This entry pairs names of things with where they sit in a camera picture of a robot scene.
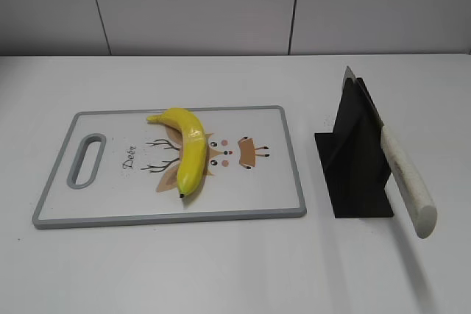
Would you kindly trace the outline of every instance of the black knife holder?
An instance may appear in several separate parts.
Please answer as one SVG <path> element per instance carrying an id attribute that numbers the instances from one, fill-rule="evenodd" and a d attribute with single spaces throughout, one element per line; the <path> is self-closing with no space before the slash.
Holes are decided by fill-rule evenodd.
<path id="1" fill-rule="evenodd" d="M 336 218 L 394 215 L 384 192 L 391 169 L 380 134 L 371 103 L 358 84 L 346 78 L 333 132 L 315 134 Z"/>

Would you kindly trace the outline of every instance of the white knife handle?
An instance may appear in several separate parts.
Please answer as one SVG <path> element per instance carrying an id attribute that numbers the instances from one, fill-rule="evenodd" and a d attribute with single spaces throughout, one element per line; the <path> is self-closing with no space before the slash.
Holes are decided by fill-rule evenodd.
<path id="1" fill-rule="evenodd" d="M 436 207 L 419 171 L 400 146 L 390 128 L 381 130 L 381 148 L 419 238 L 428 237 L 436 225 Z"/>

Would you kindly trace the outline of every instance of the cutting board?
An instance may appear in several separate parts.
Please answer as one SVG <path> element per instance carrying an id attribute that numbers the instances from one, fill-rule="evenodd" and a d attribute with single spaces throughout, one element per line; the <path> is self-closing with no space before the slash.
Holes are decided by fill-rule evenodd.
<path id="1" fill-rule="evenodd" d="M 38 229 L 305 214 L 282 107 L 190 109 L 208 137 L 201 188 L 181 199 L 182 138 L 163 110 L 77 113 L 33 215 Z"/>

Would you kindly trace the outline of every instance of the banana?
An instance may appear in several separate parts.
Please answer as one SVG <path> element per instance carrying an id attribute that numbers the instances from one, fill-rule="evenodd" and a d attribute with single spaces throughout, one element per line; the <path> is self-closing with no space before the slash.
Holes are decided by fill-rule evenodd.
<path id="1" fill-rule="evenodd" d="M 170 108 L 160 115 L 150 115 L 151 124 L 165 124 L 181 132 L 183 137 L 183 157 L 177 174 L 180 198 L 193 193 L 201 182 L 206 166 L 206 140 L 203 125 L 189 110 Z"/>

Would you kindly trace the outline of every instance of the table surface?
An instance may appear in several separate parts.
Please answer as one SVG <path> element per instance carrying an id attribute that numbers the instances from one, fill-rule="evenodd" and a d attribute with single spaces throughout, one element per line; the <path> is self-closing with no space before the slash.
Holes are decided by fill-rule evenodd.
<path id="1" fill-rule="evenodd" d="M 345 67 L 362 76 L 439 211 L 335 219 L 313 133 Z M 471 56 L 0 58 L 2 313 L 466 313 L 471 305 Z M 279 104 L 302 218 L 36 230 L 31 216 L 83 110 Z"/>

